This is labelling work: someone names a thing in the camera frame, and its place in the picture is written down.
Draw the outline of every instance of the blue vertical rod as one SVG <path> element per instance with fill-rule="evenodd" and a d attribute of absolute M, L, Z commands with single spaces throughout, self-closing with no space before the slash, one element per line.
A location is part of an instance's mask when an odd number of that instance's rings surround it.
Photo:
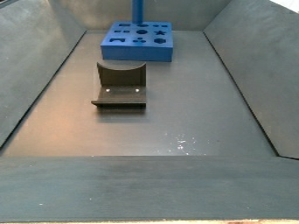
<path fill-rule="evenodd" d="M 132 21 L 136 25 L 144 22 L 144 0 L 132 0 Z"/>

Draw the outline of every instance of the star-shaped hole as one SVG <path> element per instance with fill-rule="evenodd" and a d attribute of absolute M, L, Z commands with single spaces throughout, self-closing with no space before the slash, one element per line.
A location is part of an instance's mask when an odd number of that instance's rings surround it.
<path fill-rule="evenodd" d="M 156 35 L 164 35 L 166 34 L 166 31 L 155 31 L 155 34 Z"/>

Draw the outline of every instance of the shape hole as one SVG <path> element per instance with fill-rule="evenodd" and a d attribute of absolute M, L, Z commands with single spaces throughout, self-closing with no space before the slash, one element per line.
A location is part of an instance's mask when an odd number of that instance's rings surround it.
<path fill-rule="evenodd" d="M 155 31 L 155 35 L 164 35 L 166 31 Z"/>
<path fill-rule="evenodd" d="M 166 39 L 164 39 L 164 38 L 156 38 L 156 39 L 154 40 L 154 42 L 155 42 L 156 44 L 164 44 L 164 43 L 166 43 Z"/>
<path fill-rule="evenodd" d="M 120 24 L 119 26 L 130 26 L 131 24 Z"/>
<path fill-rule="evenodd" d="M 147 30 L 139 30 L 139 31 L 136 31 L 136 33 L 138 33 L 138 34 L 147 34 L 148 31 L 147 31 Z"/>
<path fill-rule="evenodd" d="M 139 26 L 139 27 L 147 27 L 148 24 L 139 24 L 138 26 Z"/>
<path fill-rule="evenodd" d="M 120 42 L 126 42 L 127 40 L 124 38 L 112 38 L 110 40 L 110 42 L 114 42 L 114 41 L 120 41 Z"/>

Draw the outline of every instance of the blue block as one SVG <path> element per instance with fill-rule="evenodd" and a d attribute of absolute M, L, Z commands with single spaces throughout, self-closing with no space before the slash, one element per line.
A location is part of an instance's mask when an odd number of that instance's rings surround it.
<path fill-rule="evenodd" d="M 172 61 L 172 24 L 118 21 L 100 44 L 104 60 Z"/>

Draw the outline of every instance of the dark metal bracket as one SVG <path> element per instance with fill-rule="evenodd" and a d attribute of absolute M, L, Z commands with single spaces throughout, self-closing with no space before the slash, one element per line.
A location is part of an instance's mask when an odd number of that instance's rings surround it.
<path fill-rule="evenodd" d="M 100 91 L 91 103 L 104 106 L 146 107 L 146 63 L 130 70 L 116 70 L 98 63 Z"/>

